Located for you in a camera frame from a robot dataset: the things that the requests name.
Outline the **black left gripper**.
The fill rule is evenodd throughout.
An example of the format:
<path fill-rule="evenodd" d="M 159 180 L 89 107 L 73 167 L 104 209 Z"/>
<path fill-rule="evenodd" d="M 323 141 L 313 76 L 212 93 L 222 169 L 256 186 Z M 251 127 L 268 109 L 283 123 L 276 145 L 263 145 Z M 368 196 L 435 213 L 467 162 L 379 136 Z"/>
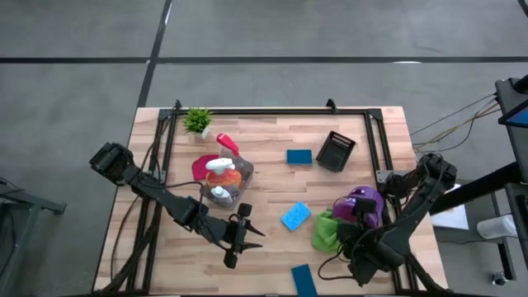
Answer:
<path fill-rule="evenodd" d="M 230 245 L 226 247 L 224 254 L 224 264 L 227 268 L 234 269 L 238 263 L 238 255 L 250 248 L 262 248 L 259 243 L 246 242 L 245 238 L 248 231 L 265 237 L 265 234 L 257 230 L 248 219 L 252 212 L 252 206 L 241 204 L 238 212 L 233 214 L 235 220 L 223 220 L 213 217 L 207 217 L 205 220 L 205 230 L 209 234 L 209 239 L 217 246 L 224 241 Z"/>

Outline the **purple plastic bucket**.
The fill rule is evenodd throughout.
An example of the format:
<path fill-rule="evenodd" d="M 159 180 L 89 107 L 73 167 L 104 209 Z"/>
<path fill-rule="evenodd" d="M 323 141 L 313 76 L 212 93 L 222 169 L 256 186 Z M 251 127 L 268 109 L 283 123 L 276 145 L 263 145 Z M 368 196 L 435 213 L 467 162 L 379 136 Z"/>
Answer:
<path fill-rule="evenodd" d="M 357 186 L 334 203 L 332 217 L 373 229 L 381 225 L 383 210 L 384 198 L 375 188 Z"/>

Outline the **clear grey plastic bin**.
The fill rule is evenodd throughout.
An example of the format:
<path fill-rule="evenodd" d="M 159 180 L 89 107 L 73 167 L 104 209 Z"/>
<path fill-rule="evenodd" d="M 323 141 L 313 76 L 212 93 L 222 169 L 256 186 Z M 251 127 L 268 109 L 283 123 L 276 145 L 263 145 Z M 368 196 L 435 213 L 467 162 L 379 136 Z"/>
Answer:
<path fill-rule="evenodd" d="M 242 197 L 244 191 L 246 190 L 246 188 L 248 187 L 248 184 L 249 182 L 251 181 L 252 179 L 252 174 L 253 173 L 249 173 L 249 174 L 242 174 L 242 178 L 243 178 L 243 182 L 242 182 L 242 186 L 240 188 L 237 188 L 235 186 L 226 186 L 224 187 L 225 190 L 227 190 L 232 198 L 233 198 L 233 204 L 230 206 L 230 207 L 223 207 L 225 209 L 232 209 L 237 203 L 238 201 L 240 200 L 240 198 Z M 211 186 L 208 186 L 207 184 L 205 184 L 205 187 L 204 187 L 204 190 L 202 191 L 203 194 L 206 195 L 206 197 L 211 200 L 212 202 L 214 202 L 214 197 L 211 195 L 211 192 L 210 190 L 212 189 L 213 187 Z"/>

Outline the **green microfibre cloth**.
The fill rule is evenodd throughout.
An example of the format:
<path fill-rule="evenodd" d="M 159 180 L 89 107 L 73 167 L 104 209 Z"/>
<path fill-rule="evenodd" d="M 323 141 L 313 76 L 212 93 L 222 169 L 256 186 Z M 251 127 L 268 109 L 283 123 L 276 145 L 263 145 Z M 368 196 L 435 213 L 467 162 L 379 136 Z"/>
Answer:
<path fill-rule="evenodd" d="M 311 238 L 312 247 L 320 252 L 337 252 L 340 241 L 337 239 L 337 229 L 341 222 L 333 217 L 331 209 L 319 213 L 313 223 Z"/>

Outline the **white labelled plastic bottle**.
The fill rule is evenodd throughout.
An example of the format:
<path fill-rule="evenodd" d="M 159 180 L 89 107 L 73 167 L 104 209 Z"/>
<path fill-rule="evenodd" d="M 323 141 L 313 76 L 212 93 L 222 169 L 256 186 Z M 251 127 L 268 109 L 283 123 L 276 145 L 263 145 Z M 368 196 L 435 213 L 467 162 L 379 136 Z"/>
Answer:
<path fill-rule="evenodd" d="M 214 197 L 214 202 L 223 207 L 230 207 L 233 204 L 233 198 L 231 194 L 225 190 L 222 186 L 213 187 L 211 195 Z"/>

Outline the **orange spray bottle white trigger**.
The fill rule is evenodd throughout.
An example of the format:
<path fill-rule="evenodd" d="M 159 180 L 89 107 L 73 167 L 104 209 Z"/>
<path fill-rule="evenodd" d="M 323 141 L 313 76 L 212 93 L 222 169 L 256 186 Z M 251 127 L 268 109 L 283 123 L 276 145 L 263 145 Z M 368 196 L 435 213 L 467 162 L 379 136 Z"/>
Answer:
<path fill-rule="evenodd" d="M 205 183 L 208 186 L 242 186 L 243 178 L 231 158 L 216 158 L 209 161 L 205 168 L 208 170 L 205 176 Z"/>

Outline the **clear spray bottle red trigger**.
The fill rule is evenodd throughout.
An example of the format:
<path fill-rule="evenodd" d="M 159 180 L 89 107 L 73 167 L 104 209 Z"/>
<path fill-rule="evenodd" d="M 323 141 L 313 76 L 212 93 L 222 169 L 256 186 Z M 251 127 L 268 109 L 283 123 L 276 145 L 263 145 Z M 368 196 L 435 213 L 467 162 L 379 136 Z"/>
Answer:
<path fill-rule="evenodd" d="M 239 147 L 229 136 L 220 133 L 217 135 L 216 141 L 221 146 L 220 158 L 230 158 L 235 168 L 242 174 L 253 173 L 254 166 L 240 155 Z"/>

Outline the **black mesh plastic basket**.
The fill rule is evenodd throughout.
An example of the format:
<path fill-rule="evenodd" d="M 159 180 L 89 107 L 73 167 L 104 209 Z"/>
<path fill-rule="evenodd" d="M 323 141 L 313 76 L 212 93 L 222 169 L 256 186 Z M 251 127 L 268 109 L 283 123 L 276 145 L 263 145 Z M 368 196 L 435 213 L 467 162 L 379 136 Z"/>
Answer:
<path fill-rule="evenodd" d="M 355 146 L 354 140 L 332 130 L 318 152 L 316 161 L 331 172 L 341 172 Z"/>

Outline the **red cloth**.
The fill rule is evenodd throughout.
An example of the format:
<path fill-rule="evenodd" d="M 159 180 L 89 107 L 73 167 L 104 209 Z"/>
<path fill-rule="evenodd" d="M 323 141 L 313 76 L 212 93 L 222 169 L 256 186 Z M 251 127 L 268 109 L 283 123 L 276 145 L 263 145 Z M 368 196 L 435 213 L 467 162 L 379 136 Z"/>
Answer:
<path fill-rule="evenodd" d="M 196 159 L 191 165 L 191 172 L 194 180 L 204 180 L 206 174 L 209 172 L 209 170 L 206 168 L 206 164 L 211 160 L 217 159 L 218 157 L 218 154 L 208 154 L 200 156 L 198 159 Z"/>

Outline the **small potted green plant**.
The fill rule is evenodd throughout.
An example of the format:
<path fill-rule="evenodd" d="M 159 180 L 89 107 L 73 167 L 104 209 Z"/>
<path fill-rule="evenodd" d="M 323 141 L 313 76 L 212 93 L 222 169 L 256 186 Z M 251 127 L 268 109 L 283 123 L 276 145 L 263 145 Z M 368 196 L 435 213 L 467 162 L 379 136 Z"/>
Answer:
<path fill-rule="evenodd" d="M 211 112 L 206 108 L 190 108 L 183 121 L 187 134 L 205 139 L 210 132 Z"/>

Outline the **white paper roll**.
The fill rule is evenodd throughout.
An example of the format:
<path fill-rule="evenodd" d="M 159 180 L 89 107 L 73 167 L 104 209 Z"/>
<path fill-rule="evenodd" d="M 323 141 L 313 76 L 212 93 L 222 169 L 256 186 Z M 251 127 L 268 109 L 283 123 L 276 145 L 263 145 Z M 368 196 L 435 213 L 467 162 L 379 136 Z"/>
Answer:
<path fill-rule="evenodd" d="M 515 222 L 511 214 L 480 221 L 476 229 L 478 234 L 485 239 L 517 237 Z"/>

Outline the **black equipment stand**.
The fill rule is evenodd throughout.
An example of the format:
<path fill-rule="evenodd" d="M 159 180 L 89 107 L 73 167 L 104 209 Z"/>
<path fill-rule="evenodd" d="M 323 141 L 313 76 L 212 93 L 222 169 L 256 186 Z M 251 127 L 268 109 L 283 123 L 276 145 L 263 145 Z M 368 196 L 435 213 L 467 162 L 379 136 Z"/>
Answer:
<path fill-rule="evenodd" d="M 528 74 L 495 82 L 496 101 L 502 116 L 528 99 Z M 506 126 L 516 161 L 480 177 L 440 198 L 431 208 L 436 215 L 481 196 L 503 189 L 515 222 L 518 240 L 528 269 L 528 128 Z"/>

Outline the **blue tablet screen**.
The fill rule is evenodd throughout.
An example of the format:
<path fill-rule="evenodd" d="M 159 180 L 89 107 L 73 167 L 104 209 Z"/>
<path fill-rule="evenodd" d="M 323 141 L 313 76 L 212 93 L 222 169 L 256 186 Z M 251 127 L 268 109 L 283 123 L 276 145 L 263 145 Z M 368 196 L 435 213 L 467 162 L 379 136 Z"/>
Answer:
<path fill-rule="evenodd" d="M 505 113 L 497 122 L 505 126 L 528 128 L 528 99 Z"/>

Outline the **grey metal side table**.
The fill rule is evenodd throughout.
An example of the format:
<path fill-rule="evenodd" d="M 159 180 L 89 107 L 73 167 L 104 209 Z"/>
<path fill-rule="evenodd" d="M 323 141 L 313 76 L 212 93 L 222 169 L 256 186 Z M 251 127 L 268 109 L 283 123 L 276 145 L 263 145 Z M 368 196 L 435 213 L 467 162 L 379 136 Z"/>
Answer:
<path fill-rule="evenodd" d="M 14 224 L 14 208 L 25 209 L 29 212 L 25 225 L 17 234 Z M 36 220 L 42 210 L 49 210 L 54 215 L 62 215 L 65 203 L 57 203 L 34 196 L 12 182 L 0 177 L 0 222 L 3 217 L 8 217 L 12 223 L 12 250 L 4 264 L 0 267 L 0 297 L 7 297 L 12 292 L 15 278 L 21 267 L 22 258 L 30 242 L 31 234 L 35 229 Z"/>

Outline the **black aluminium table frame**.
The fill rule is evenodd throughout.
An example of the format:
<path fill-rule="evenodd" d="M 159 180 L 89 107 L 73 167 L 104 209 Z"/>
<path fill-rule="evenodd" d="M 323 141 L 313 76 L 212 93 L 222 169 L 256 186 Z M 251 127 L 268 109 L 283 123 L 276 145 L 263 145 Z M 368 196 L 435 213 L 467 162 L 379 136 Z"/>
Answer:
<path fill-rule="evenodd" d="M 221 248 L 178 226 L 154 202 L 139 201 L 128 187 L 121 187 L 94 280 L 97 297 L 292 297 L 296 288 L 291 271 L 303 264 L 314 275 L 324 274 L 315 280 L 321 295 L 382 295 L 412 287 L 405 268 L 394 274 L 379 272 L 371 283 L 358 286 L 345 263 L 312 248 L 311 219 L 295 231 L 281 223 L 297 202 L 317 214 L 353 187 L 373 186 L 378 171 L 414 169 L 401 107 L 215 108 L 210 129 L 230 136 L 255 168 L 242 200 L 252 206 L 256 232 L 247 240 L 256 247 L 229 269 Z M 356 143 L 341 172 L 287 164 L 288 149 L 318 152 L 333 131 Z"/>

